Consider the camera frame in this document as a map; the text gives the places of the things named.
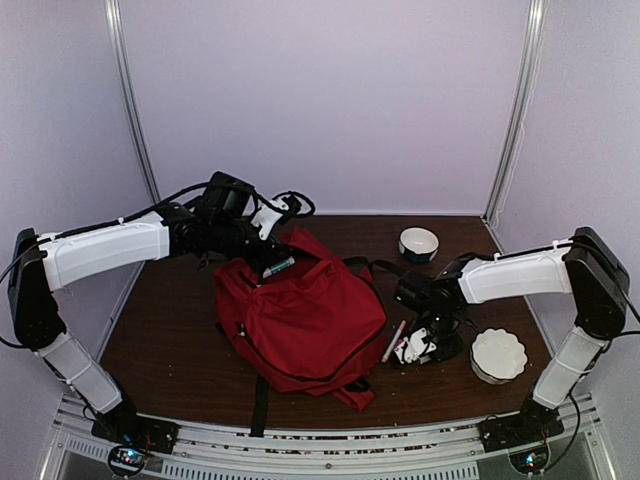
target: black strap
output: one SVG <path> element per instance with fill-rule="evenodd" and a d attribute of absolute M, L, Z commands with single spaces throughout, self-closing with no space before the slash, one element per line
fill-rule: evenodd
<path fill-rule="evenodd" d="M 267 426 L 267 414 L 269 413 L 269 383 L 258 375 L 256 379 L 256 394 L 253 403 L 253 416 L 251 417 L 250 437 L 264 437 L 264 429 Z"/>
<path fill-rule="evenodd" d="M 402 277 L 404 274 L 406 274 L 409 271 L 408 269 L 403 268 L 400 265 L 396 265 L 395 263 L 389 262 L 387 260 L 378 259 L 378 260 L 374 260 L 373 262 L 370 262 L 369 259 L 364 256 L 343 258 L 342 262 L 347 267 L 351 267 L 353 265 L 364 265 L 368 267 L 369 270 L 373 270 L 374 266 L 380 267 L 383 270 L 393 273 L 397 277 Z"/>
<path fill-rule="evenodd" d="M 371 390 L 371 384 L 366 378 L 359 377 L 357 380 L 354 380 L 349 385 L 345 385 L 344 388 L 347 392 L 363 393 Z"/>

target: lavender wall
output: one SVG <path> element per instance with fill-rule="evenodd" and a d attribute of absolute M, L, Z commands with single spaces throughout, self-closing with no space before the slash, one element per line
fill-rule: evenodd
<path fill-rule="evenodd" d="M 499 217 L 500 240 L 513 251 L 591 225 L 631 274 L 640 303 L 640 3 L 550 2 L 535 96 L 510 193 Z M 533 306 L 554 347 L 570 328 L 568 298 Z M 637 323 L 629 318 L 628 328 Z M 637 337 L 616 342 L 587 377 L 612 438 L 621 477 L 640 472 Z"/>
<path fill-rule="evenodd" d="M 127 129 L 101 0 L 3 2 L 0 19 L 0 265 L 16 234 L 60 231 L 148 203 Z M 132 268 L 57 298 L 96 353 Z M 13 339 L 5 286 L 0 334 Z M 33 479 L 62 388 L 45 365 L 0 346 L 0 470 Z"/>
<path fill-rule="evenodd" d="M 526 0 L 123 0 L 160 191 L 222 169 L 319 211 L 481 213 Z"/>

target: small white bowl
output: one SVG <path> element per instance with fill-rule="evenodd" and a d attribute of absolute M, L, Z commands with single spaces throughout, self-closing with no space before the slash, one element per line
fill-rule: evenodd
<path fill-rule="evenodd" d="M 471 369 L 491 385 L 503 385 L 522 372 L 527 364 L 524 345 L 512 333 L 489 328 L 471 345 Z"/>
<path fill-rule="evenodd" d="M 398 242 L 398 250 L 407 260 L 421 264 L 433 260 L 439 246 L 440 242 L 436 234 L 420 227 L 403 230 Z"/>

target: wooden table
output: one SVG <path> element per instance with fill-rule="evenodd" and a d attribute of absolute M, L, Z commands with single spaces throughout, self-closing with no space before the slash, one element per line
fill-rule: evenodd
<path fill-rule="evenodd" d="M 294 222 L 280 231 L 292 228 Z M 437 274 L 455 256 L 492 253 L 496 246 L 479 218 L 330 216 L 299 220 L 336 254 L 366 255 L 408 266 L 398 254 L 402 229 L 422 226 L 440 238 L 431 265 Z M 143 413 L 183 420 L 249 425 L 256 375 L 216 329 L 212 265 L 198 272 L 192 256 L 149 262 L 124 308 L 102 365 L 125 387 Z M 389 335 L 412 312 L 392 298 L 397 278 L 376 274 L 389 312 Z M 352 428 L 411 425 L 517 410 L 549 361 L 549 354 L 523 299 L 471 307 L 480 330 L 505 328 L 526 346 L 529 363 L 514 382 L 491 386 L 471 371 L 468 349 L 442 364 L 395 370 L 380 364 L 370 382 L 376 398 L 363 413 L 331 395 L 271 392 L 268 427 Z M 470 346 L 475 333 L 460 333 Z"/>

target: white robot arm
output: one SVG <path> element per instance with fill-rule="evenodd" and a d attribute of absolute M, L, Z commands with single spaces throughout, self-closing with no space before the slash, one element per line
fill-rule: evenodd
<path fill-rule="evenodd" d="M 622 332 L 629 275 L 589 227 L 567 240 L 509 255 L 463 255 L 436 278 L 416 272 L 402 277 L 396 299 L 418 313 L 412 332 L 395 349 L 397 364 L 445 361 L 462 351 L 456 330 L 469 318 L 468 306 L 540 293 L 571 293 L 575 325 L 542 372 L 520 412 L 479 426 L 485 450 L 540 439 L 541 427 L 562 431 L 557 408 L 578 380 L 593 368 L 601 350 Z"/>
<path fill-rule="evenodd" d="M 186 253 L 242 257 L 258 273 L 288 261 L 289 248 L 271 230 L 298 215 L 300 194 L 265 201 L 244 218 L 254 195 L 251 185 L 216 172 L 203 195 L 186 206 L 163 202 L 143 215 L 95 228 L 43 235 L 27 229 L 18 235 L 9 282 L 16 338 L 83 397 L 97 418 L 94 434 L 145 446 L 148 435 L 153 450 L 170 452 L 177 426 L 137 415 L 124 389 L 66 328 L 51 293 L 123 265 Z"/>

